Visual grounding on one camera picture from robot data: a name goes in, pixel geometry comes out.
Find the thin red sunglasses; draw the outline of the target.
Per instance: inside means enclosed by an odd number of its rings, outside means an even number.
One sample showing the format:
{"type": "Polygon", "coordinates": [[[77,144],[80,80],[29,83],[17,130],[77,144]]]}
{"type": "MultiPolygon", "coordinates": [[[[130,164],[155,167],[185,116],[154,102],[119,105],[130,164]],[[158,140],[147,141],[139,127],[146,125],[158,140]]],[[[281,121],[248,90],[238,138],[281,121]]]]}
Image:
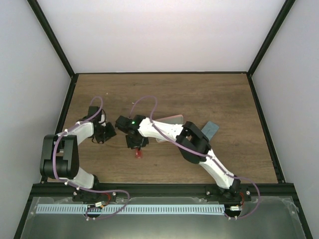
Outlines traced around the thin red sunglasses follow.
{"type": "Polygon", "coordinates": [[[137,148],[136,151],[135,151],[135,158],[141,159],[142,157],[143,157],[142,150],[137,148]]]}

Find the pink glasses case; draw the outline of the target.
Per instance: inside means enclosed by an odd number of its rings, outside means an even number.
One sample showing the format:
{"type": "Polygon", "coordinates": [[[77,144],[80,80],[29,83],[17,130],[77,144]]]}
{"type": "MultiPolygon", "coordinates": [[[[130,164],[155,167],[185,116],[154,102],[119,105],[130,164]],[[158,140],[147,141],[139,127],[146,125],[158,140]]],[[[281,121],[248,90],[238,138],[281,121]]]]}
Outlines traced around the pink glasses case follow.
{"type": "Polygon", "coordinates": [[[164,117],[160,119],[156,119],[156,127],[163,133],[167,134],[168,131],[168,126],[163,126],[164,124],[183,124],[184,123],[184,118],[183,115],[174,115],[174,116],[169,116],[169,117],[164,117]]]}

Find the grey glasses case green lining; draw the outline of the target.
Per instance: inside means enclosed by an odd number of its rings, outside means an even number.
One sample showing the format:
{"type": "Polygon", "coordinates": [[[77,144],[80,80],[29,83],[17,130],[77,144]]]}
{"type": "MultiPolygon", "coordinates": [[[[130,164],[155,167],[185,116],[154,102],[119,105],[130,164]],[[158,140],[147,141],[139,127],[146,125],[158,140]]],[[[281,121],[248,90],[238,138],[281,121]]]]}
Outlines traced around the grey glasses case green lining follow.
{"type": "Polygon", "coordinates": [[[212,121],[208,121],[202,128],[201,132],[211,141],[215,134],[218,132],[219,126],[212,121]]]}

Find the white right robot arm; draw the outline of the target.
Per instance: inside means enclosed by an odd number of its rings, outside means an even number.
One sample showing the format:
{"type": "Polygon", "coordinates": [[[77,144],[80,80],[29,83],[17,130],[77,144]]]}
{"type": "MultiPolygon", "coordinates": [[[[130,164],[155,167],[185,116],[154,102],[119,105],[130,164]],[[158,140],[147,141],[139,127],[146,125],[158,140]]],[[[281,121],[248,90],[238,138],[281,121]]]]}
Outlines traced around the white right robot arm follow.
{"type": "Polygon", "coordinates": [[[149,138],[174,144],[186,161],[205,169],[215,180],[224,199],[232,201],[239,195],[240,179],[220,162],[209,139],[194,123],[187,121],[184,124],[169,124],[136,115],[134,118],[119,116],[115,127],[126,134],[130,149],[145,147],[149,138]]]}

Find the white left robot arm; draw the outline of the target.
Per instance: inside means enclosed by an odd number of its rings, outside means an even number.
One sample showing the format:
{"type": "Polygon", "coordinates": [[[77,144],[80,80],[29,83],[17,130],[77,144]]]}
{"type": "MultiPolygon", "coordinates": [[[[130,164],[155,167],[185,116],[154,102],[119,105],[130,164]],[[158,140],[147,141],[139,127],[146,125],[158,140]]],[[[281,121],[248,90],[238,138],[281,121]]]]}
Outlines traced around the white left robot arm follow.
{"type": "Polygon", "coordinates": [[[97,176],[80,167],[78,146],[90,138],[93,143],[103,144],[116,135],[115,129],[107,121],[105,111],[98,106],[90,106],[88,114],[70,129],[44,137],[40,160],[40,174],[85,189],[84,195],[90,201],[97,201],[102,195],[97,176]]]}

